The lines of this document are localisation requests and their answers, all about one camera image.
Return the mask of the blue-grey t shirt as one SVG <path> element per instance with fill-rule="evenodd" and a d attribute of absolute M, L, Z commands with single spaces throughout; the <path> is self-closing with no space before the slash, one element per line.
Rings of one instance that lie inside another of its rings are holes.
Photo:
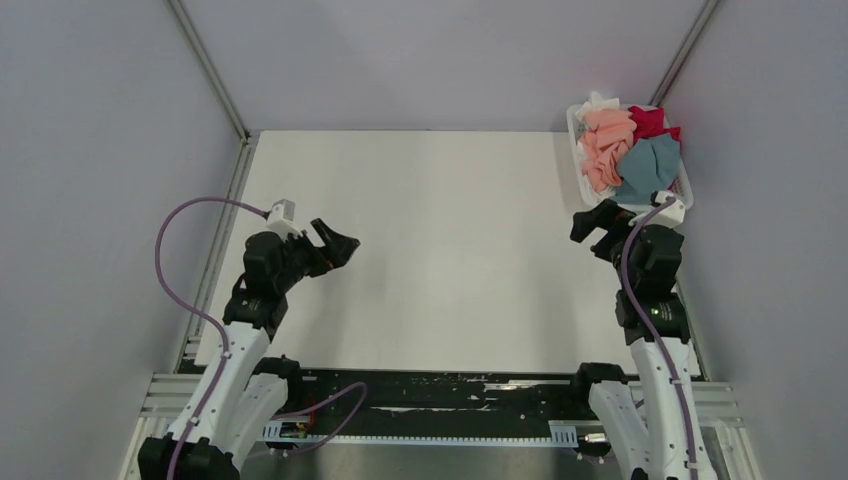
<path fill-rule="evenodd" d="M 620 204 L 647 204 L 653 193 L 669 189 L 681 162 L 680 143 L 669 134 L 639 140 L 617 165 L 622 185 L 612 199 Z"/>

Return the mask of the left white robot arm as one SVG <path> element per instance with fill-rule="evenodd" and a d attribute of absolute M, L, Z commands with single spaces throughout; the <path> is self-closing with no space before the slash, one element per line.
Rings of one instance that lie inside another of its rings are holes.
<path fill-rule="evenodd" d="M 238 479 L 266 423 L 297 412 L 306 399 L 298 362 L 267 350 L 288 310 L 287 293 L 302 279 L 341 268 L 358 239 L 311 223 L 321 239 L 286 220 L 269 222 L 245 242 L 243 273 L 231 290 L 211 361 L 180 415 L 160 437 L 146 439 L 137 461 L 143 479 Z"/>

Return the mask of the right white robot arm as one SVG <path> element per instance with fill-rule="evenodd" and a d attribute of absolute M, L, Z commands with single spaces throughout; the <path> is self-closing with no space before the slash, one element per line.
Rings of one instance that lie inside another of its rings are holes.
<path fill-rule="evenodd" d="M 612 200 L 573 217 L 570 238 L 604 236 L 593 254 L 616 270 L 620 289 L 615 315 L 633 358 L 642 399 L 633 397 L 616 364 L 584 362 L 571 403 L 597 417 L 625 479 L 715 479 L 696 412 L 690 361 L 691 331 L 673 288 L 682 263 L 685 212 L 672 194 L 656 193 L 651 211 L 637 214 Z"/>

